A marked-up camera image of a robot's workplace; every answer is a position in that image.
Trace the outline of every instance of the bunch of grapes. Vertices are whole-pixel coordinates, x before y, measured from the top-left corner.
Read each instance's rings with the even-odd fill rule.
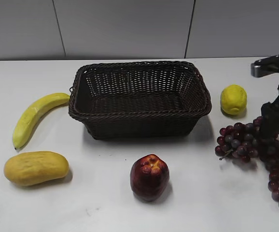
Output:
[[[260,126],[263,117],[257,117],[253,123],[235,123],[220,129],[219,144],[215,153],[220,160],[224,158],[241,159],[250,162],[251,158],[259,158],[269,171],[268,189],[272,199],[279,202],[279,140],[278,134],[273,138],[263,139]]]

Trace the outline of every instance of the white wall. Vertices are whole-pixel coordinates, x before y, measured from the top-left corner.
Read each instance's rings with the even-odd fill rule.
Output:
[[[67,58],[183,58],[193,0],[54,0]]]
[[[197,0],[188,40],[193,5],[0,0],[0,59],[184,58],[186,50],[187,58],[279,54],[279,0]]]
[[[279,54],[279,0],[197,0],[187,58]]]
[[[64,58],[51,0],[0,0],[0,59]]]

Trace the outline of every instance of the yellow lemon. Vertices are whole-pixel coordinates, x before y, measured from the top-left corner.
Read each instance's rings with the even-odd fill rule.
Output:
[[[221,108],[229,115],[239,115],[247,107],[247,93],[243,87],[230,85],[221,93]]]

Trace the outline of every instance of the grape stem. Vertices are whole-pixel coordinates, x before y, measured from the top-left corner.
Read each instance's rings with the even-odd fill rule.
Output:
[[[225,157],[227,157],[228,155],[230,155],[234,150],[231,149],[231,150],[228,150],[224,156],[222,156],[221,158],[219,158],[219,160],[223,160]]]

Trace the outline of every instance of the basket rim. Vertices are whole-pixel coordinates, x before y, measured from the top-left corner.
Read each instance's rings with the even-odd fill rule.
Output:
[[[192,68],[195,70],[196,80],[200,83],[202,87],[202,97],[204,98],[205,105],[198,109],[190,110],[163,110],[163,111],[138,111],[138,112],[115,112],[115,113],[86,113],[80,112],[76,109],[76,100],[78,95],[78,89],[80,85],[80,78],[87,69],[91,68],[119,68],[122,65],[133,65],[134,67],[140,66],[155,66],[155,65],[180,65],[184,66],[186,69]],[[100,120],[100,119],[122,119],[122,118],[146,118],[146,117],[168,117],[168,116],[194,116],[202,117],[208,115],[211,111],[211,97],[210,93],[207,90],[205,83],[203,81],[202,75],[199,73],[198,69],[194,64],[187,61],[135,61],[135,62],[116,62],[116,63],[99,63],[99,64],[90,64],[82,66],[78,69],[73,86],[70,88],[70,101],[69,101],[69,115],[78,120]]]

